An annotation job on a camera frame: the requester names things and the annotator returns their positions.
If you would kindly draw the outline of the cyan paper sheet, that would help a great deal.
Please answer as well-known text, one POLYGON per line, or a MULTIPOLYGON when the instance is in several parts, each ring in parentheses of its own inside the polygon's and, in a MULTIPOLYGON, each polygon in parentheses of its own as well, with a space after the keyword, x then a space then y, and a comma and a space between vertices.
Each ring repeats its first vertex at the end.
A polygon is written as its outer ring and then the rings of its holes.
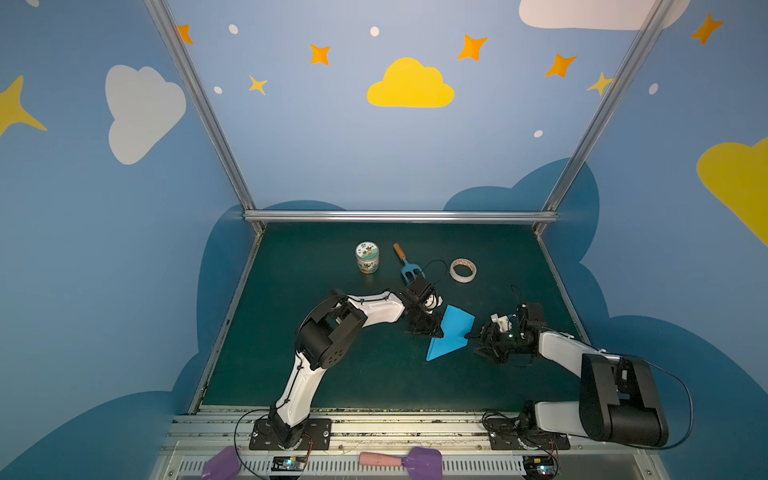
POLYGON ((468 344, 465 336, 472 330, 474 320, 474 315, 448 306, 441 323, 443 337, 431 339, 426 361, 435 360, 465 347, 468 344))

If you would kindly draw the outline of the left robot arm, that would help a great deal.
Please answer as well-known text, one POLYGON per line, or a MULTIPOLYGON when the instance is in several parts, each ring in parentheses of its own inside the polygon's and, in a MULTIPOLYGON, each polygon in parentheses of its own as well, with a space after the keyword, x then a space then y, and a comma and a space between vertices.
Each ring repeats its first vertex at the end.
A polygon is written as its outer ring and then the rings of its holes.
POLYGON ((395 292, 360 296, 334 289, 297 328, 289 379, 267 415, 277 444, 284 448, 299 444, 322 378, 344 358, 364 328, 406 319, 412 334, 441 338, 442 307, 442 296, 423 276, 395 292))

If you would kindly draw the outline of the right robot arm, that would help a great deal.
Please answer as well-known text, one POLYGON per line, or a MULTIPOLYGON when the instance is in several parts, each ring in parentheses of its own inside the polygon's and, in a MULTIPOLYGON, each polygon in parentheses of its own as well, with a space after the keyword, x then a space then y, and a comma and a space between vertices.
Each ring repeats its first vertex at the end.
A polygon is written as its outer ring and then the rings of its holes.
POLYGON ((560 436, 634 448, 666 446, 669 428, 651 365, 636 356, 607 353, 549 327, 537 303, 491 320, 465 336, 475 353, 496 364, 529 355, 558 364, 579 380, 576 401, 530 401, 511 426, 525 446, 560 436))

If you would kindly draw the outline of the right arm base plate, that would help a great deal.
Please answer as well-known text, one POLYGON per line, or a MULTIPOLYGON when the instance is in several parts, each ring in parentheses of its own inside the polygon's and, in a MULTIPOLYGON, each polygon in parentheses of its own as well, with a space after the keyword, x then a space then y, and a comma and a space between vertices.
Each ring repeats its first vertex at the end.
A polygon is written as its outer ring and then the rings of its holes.
POLYGON ((531 420, 501 415, 486 416, 481 421, 493 450, 569 450, 567 435, 547 432, 531 420))

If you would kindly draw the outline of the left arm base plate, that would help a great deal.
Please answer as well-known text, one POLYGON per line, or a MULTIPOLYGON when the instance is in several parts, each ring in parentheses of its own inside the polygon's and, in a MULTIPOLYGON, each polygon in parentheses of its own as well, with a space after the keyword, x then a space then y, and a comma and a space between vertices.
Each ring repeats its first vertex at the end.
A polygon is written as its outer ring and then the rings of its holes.
POLYGON ((328 450, 332 421, 308 418, 289 427, 279 417, 258 419, 249 437, 248 449, 256 450, 328 450))

